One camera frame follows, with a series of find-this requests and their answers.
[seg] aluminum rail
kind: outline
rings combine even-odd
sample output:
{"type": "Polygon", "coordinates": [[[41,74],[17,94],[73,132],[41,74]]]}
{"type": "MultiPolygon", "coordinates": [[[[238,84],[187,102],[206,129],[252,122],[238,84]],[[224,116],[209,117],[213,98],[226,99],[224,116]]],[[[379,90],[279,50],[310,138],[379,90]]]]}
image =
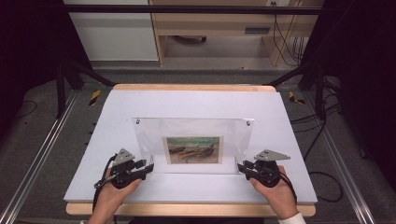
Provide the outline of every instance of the aluminum rail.
{"type": "Polygon", "coordinates": [[[30,190],[32,189],[33,184],[35,183],[35,180],[38,178],[38,174],[40,173],[41,168],[43,167],[48,155],[50,154],[50,151],[52,150],[52,147],[56,139],[58,138],[58,135],[61,132],[62,127],[64,126],[64,123],[70,114],[70,111],[73,108],[77,96],[78,91],[71,92],[66,103],[66,110],[64,111],[63,115],[59,119],[56,119],[53,123],[52,128],[47,135],[47,138],[45,139],[43,145],[35,156],[35,160],[32,162],[29,170],[26,172],[25,177],[20,183],[20,186],[18,187],[11,201],[8,203],[7,208],[1,214],[0,224],[10,224],[14,222],[30,190]]]}
{"type": "MultiPolygon", "coordinates": [[[[312,98],[307,92],[303,91],[303,96],[308,103],[309,108],[315,113],[314,103],[312,98]]],[[[361,224],[375,224],[374,217],[359,190],[358,185],[353,179],[352,173],[350,173],[344,159],[341,156],[336,144],[332,140],[329,130],[324,127],[323,129],[323,143],[329,153],[334,169],[340,178],[340,181],[344,187],[344,191],[349,198],[352,208],[356,213],[357,218],[361,224]]]]}
{"type": "Polygon", "coordinates": [[[191,13],[191,14],[276,14],[323,15],[344,10],[323,7],[232,7],[232,6],[147,6],[147,5],[42,5],[44,9],[88,13],[191,13]]]}

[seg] wooden table edge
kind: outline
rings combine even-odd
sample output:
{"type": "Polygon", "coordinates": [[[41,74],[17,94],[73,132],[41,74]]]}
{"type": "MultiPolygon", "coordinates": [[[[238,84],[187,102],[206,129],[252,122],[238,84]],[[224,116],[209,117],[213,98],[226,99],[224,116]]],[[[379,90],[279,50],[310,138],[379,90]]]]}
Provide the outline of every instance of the wooden table edge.
{"type": "Polygon", "coordinates": [[[269,91],[276,92],[272,86],[258,85],[190,85],[190,84],[117,84],[118,91],[269,91]]]}
{"type": "MultiPolygon", "coordinates": [[[[298,204],[304,217],[316,213],[313,203],[298,204]]],[[[90,215],[92,203],[68,203],[72,216],[90,215]]],[[[269,204],[256,203],[124,203],[116,215],[130,217],[276,217],[269,204]]]]}

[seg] hand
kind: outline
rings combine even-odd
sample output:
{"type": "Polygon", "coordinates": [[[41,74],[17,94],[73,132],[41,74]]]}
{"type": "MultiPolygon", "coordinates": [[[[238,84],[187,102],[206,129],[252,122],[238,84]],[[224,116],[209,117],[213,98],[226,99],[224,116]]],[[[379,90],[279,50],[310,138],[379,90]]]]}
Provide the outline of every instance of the hand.
{"type": "MultiPolygon", "coordinates": [[[[278,166],[279,171],[285,173],[283,166],[278,166]]],[[[276,213],[280,220],[294,217],[299,212],[297,210],[296,202],[294,201],[293,193],[285,181],[280,180],[273,188],[267,188],[262,183],[254,178],[249,179],[251,185],[257,190],[265,199],[267,199],[271,208],[276,213]]]]}
{"type": "MultiPolygon", "coordinates": [[[[107,170],[106,177],[110,175],[110,169],[107,170]]],[[[115,188],[111,183],[106,183],[102,186],[102,191],[99,194],[95,209],[88,220],[88,224],[94,223],[111,223],[114,214],[120,207],[124,199],[137,187],[139,187],[142,179],[136,179],[130,185],[123,189],[115,188]]]]}

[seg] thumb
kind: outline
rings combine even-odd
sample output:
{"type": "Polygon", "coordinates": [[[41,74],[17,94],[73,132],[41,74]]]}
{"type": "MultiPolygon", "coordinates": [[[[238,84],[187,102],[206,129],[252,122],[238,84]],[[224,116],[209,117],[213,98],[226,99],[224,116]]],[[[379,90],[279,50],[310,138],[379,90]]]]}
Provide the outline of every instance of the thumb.
{"type": "Polygon", "coordinates": [[[123,188],[122,194],[124,195],[124,197],[126,197],[130,193],[134,192],[139,187],[139,185],[142,183],[142,181],[143,181],[142,179],[136,179],[131,184],[129,184],[128,186],[123,188]]]}
{"type": "Polygon", "coordinates": [[[254,189],[257,189],[261,184],[257,179],[252,177],[248,181],[250,181],[250,184],[253,186],[254,189]]]}

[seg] picture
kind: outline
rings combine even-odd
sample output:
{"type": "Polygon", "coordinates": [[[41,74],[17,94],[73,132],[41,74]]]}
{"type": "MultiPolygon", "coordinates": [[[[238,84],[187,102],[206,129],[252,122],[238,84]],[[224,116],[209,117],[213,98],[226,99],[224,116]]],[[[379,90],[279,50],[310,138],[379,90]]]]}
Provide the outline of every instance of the picture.
{"type": "Polygon", "coordinates": [[[221,163],[222,137],[164,137],[169,164],[221,163]]]}

